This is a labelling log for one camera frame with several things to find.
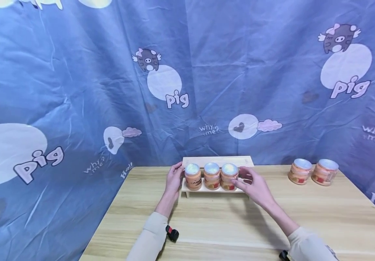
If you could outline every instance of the cartoon pig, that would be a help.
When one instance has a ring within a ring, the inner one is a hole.
[[[326,35],[320,33],[318,36],[318,41],[324,42],[324,50],[325,53],[329,53],[332,51],[334,53],[337,52],[345,52],[347,48],[350,46],[353,38],[358,37],[361,33],[361,30],[357,29],[355,25],[347,25],[347,24],[335,24],[334,27],[329,28],[325,33]]]
[[[143,71],[152,71],[154,69],[158,71],[161,55],[154,50],[139,48],[135,56],[132,56],[132,60],[138,62]]]

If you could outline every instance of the table top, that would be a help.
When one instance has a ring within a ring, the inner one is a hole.
[[[289,216],[328,244],[340,261],[375,261],[375,206],[341,172],[330,187],[289,181],[289,165],[255,166]],[[136,167],[111,203],[81,261],[125,260],[165,188],[169,167]],[[286,236],[241,193],[190,193],[174,208],[159,260],[277,261]]]

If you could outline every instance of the pink cloud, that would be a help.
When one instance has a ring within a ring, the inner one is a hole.
[[[127,129],[122,131],[122,136],[126,138],[137,137],[141,134],[142,134],[142,131],[136,128],[131,128],[131,127],[128,127]]]
[[[265,121],[260,121],[257,125],[257,129],[262,132],[271,132],[277,129],[280,129],[283,124],[279,123],[278,121],[272,121],[270,119],[266,119]]]

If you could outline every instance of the forearm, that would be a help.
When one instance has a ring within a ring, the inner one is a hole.
[[[335,256],[321,238],[300,227],[277,203],[269,204],[263,208],[289,239],[291,244],[289,255],[294,261],[336,261]]]
[[[127,261],[155,261],[166,240],[168,217],[176,198],[164,193],[154,213],[145,222],[144,228],[133,245]]]
[[[165,191],[157,207],[155,207],[155,212],[169,218],[176,199],[175,193]]]
[[[263,209],[275,220],[287,237],[299,228],[299,225],[277,203],[267,204]]]
[[[167,222],[168,217],[157,212],[152,213],[126,260],[155,261],[166,240]]]

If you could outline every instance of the jar lid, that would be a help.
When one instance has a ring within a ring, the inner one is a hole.
[[[339,167],[338,163],[330,159],[320,159],[318,163],[319,165],[321,165],[322,167],[328,170],[338,170],[338,167]]]
[[[216,174],[219,171],[219,165],[214,162],[205,164],[204,170],[209,174]]]
[[[222,166],[222,172],[225,175],[233,176],[238,172],[238,168],[232,163],[226,163]]]
[[[184,168],[184,173],[187,175],[195,175],[200,170],[199,166],[195,163],[190,163]]]
[[[310,170],[312,168],[312,163],[305,159],[295,159],[293,162],[297,167],[304,170]]]

